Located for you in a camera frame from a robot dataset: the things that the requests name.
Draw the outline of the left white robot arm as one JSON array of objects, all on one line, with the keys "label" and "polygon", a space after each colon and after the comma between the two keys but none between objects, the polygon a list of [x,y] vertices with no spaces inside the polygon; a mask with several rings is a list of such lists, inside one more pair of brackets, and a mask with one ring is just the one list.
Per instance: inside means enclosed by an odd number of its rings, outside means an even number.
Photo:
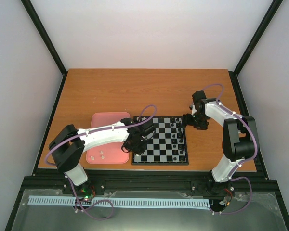
[{"label": "left white robot arm", "polygon": [[74,189],[84,194],[90,190],[91,182],[79,162],[83,152],[110,143],[121,143],[122,151],[143,154],[148,144],[146,136],[153,132],[152,118],[142,122],[124,118],[111,125],[90,129],[67,125],[49,145],[48,155],[53,157],[57,170],[70,179]]}]

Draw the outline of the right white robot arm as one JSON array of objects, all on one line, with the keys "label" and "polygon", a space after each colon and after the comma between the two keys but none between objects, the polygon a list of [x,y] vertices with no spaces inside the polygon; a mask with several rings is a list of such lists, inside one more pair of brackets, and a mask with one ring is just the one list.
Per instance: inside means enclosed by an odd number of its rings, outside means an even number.
[{"label": "right white robot arm", "polygon": [[216,183],[230,181],[244,162],[254,159],[258,154],[255,119],[231,111],[216,98],[207,98],[203,90],[196,91],[192,100],[189,106],[191,113],[182,116],[182,125],[207,130],[209,119],[213,119],[223,128],[223,156],[211,175]]}]

